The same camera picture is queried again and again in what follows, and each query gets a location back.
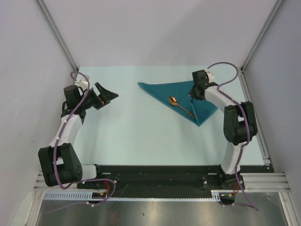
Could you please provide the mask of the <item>teal satin napkin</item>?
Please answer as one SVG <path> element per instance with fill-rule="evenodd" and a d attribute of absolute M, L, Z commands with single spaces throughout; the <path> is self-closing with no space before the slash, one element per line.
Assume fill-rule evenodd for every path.
<path fill-rule="evenodd" d="M 174 83 L 163 84 L 147 84 L 143 82 L 138 83 L 139 87 L 147 94 L 171 108 L 184 118 L 188 119 L 197 126 L 201 126 L 206 120 L 208 120 L 218 108 L 206 101 L 198 101 L 189 96 L 189 92 L 192 89 L 193 81 L 182 81 Z M 177 106 L 172 106 L 169 103 L 168 97 L 173 96 L 177 99 L 178 104 L 195 115 L 195 119 L 191 118 L 185 111 Z"/>

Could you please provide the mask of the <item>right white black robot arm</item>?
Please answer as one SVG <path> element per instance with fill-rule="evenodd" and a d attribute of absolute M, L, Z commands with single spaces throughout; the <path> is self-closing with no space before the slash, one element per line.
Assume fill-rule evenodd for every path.
<path fill-rule="evenodd" d="M 224 114 L 223 133 L 227 147 L 221 163 L 223 173 L 218 175 L 217 184 L 222 189 L 228 189 L 234 183 L 232 175 L 240 170 L 244 148 L 258 131 L 254 107 L 251 102 L 239 102 L 222 91 L 208 69 L 195 71 L 192 77 L 194 85 L 189 92 L 190 97 L 208 101 Z"/>

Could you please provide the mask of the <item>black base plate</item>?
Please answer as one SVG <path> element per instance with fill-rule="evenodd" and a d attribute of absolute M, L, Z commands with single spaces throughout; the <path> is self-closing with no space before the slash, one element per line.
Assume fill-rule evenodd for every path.
<path fill-rule="evenodd" d="M 96 167 L 97 182 L 78 184 L 78 189 L 110 187 L 114 198 L 208 198 L 212 190 L 235 193 L 245 188 L 237 173 L 225 175 L 220 166 L 105 166 Z"/>

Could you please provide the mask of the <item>left aluminium corner post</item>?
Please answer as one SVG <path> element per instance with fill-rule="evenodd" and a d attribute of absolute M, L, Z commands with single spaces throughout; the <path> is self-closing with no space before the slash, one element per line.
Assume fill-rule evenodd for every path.
<path fill-rule="evenodd" d="M 34 0 L 34 2 L 36 3 L 38 9 L 40 10 L 46 24 L 48 25 L 51 33 L 53 34 L 53 37 L 55 38 L 68 64 L 74 71 L 77 71 L 79 68 L 76 66 L 76 63 L 71 55 L 71 52 L 69 51 L 69 48 L 67 47 L 50 11 L 48 10 L 47 5 L 43 0 Z"/>

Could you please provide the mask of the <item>right aluminium corner post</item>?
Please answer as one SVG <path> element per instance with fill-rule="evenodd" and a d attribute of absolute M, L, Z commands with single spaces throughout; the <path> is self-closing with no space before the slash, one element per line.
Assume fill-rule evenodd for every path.
<path fill-rule="evenodd" d="M 263 42 L 267 32 L 269 31 L 270 27 L 272 26 L 272 23 L 274 22 L 276 16 L 278 15 L 282 5 L 285 3 L 285 0 L 277 0 L 275 4 L 272 7 L 271 12 L 269 13 L 263 27 L 261 28 L 254 44 L 251 47 L 251 50 L 249 51 L 246 59 L 244 60 L 241 68 L 241 71 L 245 71 L 248 65 L 250 64 L 253 56 L 255 55 L 257 49 L 259 48 L 260 44 Z"/>

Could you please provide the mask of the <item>aluminium corner post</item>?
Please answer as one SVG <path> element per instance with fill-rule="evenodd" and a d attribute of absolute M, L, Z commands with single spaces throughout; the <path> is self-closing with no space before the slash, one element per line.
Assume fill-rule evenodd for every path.
<path fill-rule="evenodd" d="M 241 68 L 241 71 L 245 71 L 248 65 L 250 64 L 253 56 L 255 55 L 257 49 L 259 48 L 260 44 L 263 42 L 267 32 L 269 31 L 270 27 L 272 26 L 272 23 L 274 22 L 276 16 L 278 15 L 282 5 L 285 3 L 285 0 L 277 0 L 275 4 L 272 7 L 271 12 L 269 13 L 263 27 L 261 28 L 254 44 L 251 47 L 251 50 L 249 51 L 246 59 L 244 60 Z"/>
<path fill-rule="evenodd" d="M 38 9 L 40 10 L 46 24 L 48 25 L 51 33 L 53 34 L 53 37 L 55 38 L 68 64 L 74 71 L 77 71 L 79 68 L 76 66 L 76 63 L 71 55 L 71 52 L 69 51 L 69 48 L 67 47 L 50 11 L 48 10 L 47 5 L 43 0 L 34 0 L 34 2 L 36 3 Z"/>

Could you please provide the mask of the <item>gold spoon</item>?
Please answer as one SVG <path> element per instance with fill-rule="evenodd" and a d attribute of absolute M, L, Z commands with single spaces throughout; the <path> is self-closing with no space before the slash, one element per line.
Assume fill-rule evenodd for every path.
<path fill-rule="evenodd" d="M 175 97 L 173 96 L 169 96 L 168 97 L 168 100 L 169 100 L 169 103 L 172 105 L 172 106 L 177 106 L 179 108 L 181 108 L 183 111 L 185 111 L 191 118 L 195 119 L 195 115 L 191 112 L 189 112 L 188 110 L 186 110 L 185 108 L 183 108 L 182 106 L 180 106 L 178 104 L 178 101 Z"/>

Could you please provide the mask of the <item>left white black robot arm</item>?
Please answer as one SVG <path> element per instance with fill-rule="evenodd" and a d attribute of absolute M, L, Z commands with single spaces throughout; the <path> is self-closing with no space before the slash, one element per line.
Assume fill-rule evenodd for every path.
<path fill-rule="evenodd" d="M 96 172 L 96 166 L 81 164 L 73 148 L 86 111 L 92 107 L 99 110 L 118 97 L 118 94 L 105 89 L 98 82 L 95 86 L 100 92 L 99 95 L 92 88 L 83 90 L 77 85 L 63 89 L 65 101 L 62 105 L 60 128 L 53 141 L 38 152 L 43 177 L 49 187 L 82 180 L 87 181 L 93 188 L 103 185 L 104 177 Z"/>

